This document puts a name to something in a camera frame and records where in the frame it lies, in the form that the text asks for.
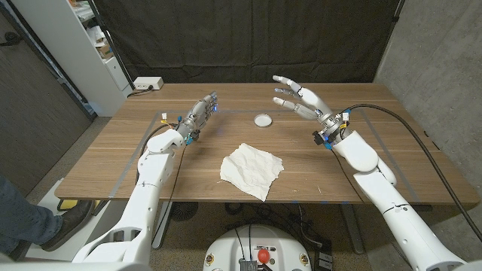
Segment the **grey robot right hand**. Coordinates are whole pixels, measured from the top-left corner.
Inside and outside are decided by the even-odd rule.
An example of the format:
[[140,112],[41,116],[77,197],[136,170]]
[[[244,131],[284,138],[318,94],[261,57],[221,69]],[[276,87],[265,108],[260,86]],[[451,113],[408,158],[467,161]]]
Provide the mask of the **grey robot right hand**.
[[313,133],[316,144],[332,148],[352,133],[348,129],[348,121],[342,119],[342,114],[335,115],[312,90],[283,76],[274,75],[273,80],[288,86],[288,88],[275,88],[277,93],[293,96],[302,101],[300,104],[273,97],[273,101],[277,105],[288,108],[304,119],[315,120],[321,125],[321,130]]

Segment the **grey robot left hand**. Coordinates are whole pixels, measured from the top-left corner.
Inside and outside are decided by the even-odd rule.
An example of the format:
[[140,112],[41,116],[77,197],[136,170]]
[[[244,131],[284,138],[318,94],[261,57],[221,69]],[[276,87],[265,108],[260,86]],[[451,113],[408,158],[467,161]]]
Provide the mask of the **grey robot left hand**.
[[217,101],[217,93],[211,92],[199,100],[179,122],[176,130],[182,135],[186,145],[199,138],[200,130],[206,125],[211,115],[217,111]]

